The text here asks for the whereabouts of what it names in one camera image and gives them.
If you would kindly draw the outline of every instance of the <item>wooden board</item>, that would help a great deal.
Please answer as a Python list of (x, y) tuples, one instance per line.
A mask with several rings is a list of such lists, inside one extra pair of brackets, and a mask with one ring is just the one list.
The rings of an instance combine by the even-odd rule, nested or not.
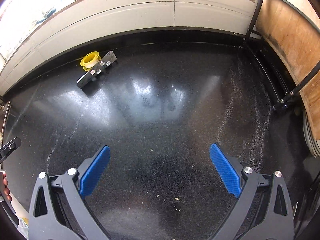
[[(264, 0), (256, 23), (298, 84), (320, 60), (320, 34), (281, 0)], [(300, 92), (313, 137), (320, 139), (320, 73)]]

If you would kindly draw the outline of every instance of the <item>bolt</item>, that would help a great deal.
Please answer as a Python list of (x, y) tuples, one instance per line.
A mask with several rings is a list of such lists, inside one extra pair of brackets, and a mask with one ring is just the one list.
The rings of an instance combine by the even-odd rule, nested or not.
[(68, 170), (68, 174), (69, 175), (75, 175), (76, 172), (77, 172), (77, 170), (75, 168), (71, 168), (71, 169)]
[(253, 170), (250, 167), (245, 167), (244, 168), (244, 172), (247, 173), (247, 174), (251, 174), (253, 172)]
[(44, 179), (44, 177), (45, 177), (45, 172), (40, 172), (39, 173), (39, 179)]
[(280, 178), (282, 176), (282, 173), (281, 171), (275, 171), (275, 175)]

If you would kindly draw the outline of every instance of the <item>metal tube frame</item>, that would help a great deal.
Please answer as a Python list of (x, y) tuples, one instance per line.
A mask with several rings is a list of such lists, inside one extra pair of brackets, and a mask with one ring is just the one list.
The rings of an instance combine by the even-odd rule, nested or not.
[[(300, 11), (297, 7), (295, 7), (292, 3), (288, 2), (287, 0), (281, 0), (285, 2), (287, 5), (289, 5), (291, 8), (293, 8), (295, 11), (297, 11), (302, 17), (304, 17), (317, 31), (320, 33), (319, 28), (309, 19), (308, 16), (306, 16), (302, 11)], [(257, 6), (255, 8), (255, 11), (253, 13), (253, 17), (251, 19), (250, 25), (247, 29), (247, 32), (244, 37), (244, 42), (246, 43), (251, 35), (251, 33), (259, 34), (257, 31), (253, 30), (254, 25), (256, 24), (257, 18), (259, 16), (261, 7), (263, 4), (263, 0), (258, 0)], [(310, 71), (310, 73), (294, 88), (288, 93), (284, 98), (279, 100), (274, 106), (273, 109), (277, 110), (279, 108), (282, 108), (285, 106), (285, 103), (288, 102), (291, 98), (293, 98), (295, 95), (297, 95), (301, 89), (303, 89), (313, 78), (314, 76), (319, 72), (320, 70), (320, 60), (319, 62), (313, 67), (313, 69)]]

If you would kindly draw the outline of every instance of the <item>yellow spool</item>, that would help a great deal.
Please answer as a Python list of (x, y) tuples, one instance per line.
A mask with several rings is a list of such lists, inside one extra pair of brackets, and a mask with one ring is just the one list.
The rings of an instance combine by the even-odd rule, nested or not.
[(101, 57), (99, 57), (99, 52), (90, 52), (82, 58), (80, 65), (85, 71), (88, 71), (100, 60), (99, 58), (101, 59)]

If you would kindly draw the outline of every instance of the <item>black countertop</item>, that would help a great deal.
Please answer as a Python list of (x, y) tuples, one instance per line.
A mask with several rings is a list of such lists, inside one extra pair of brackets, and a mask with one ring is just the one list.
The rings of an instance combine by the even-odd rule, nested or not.
[(84, 91), (72, 62), (12, 100), (4, 141), (19, 136), (22, 146), (4, 169), (26, 209), (41, 171), (62, 174), (104, 143), (111, 160), (87, 202), (114, 239), (207, 239), (236, 200), (209, 158), (214, 142), (255, 171), (280, 170), (292, 203), (306, 191), (318, 163), (302, 115), (271, 111), (241, 49), (166, 43), (114, 53), (118, 61)]

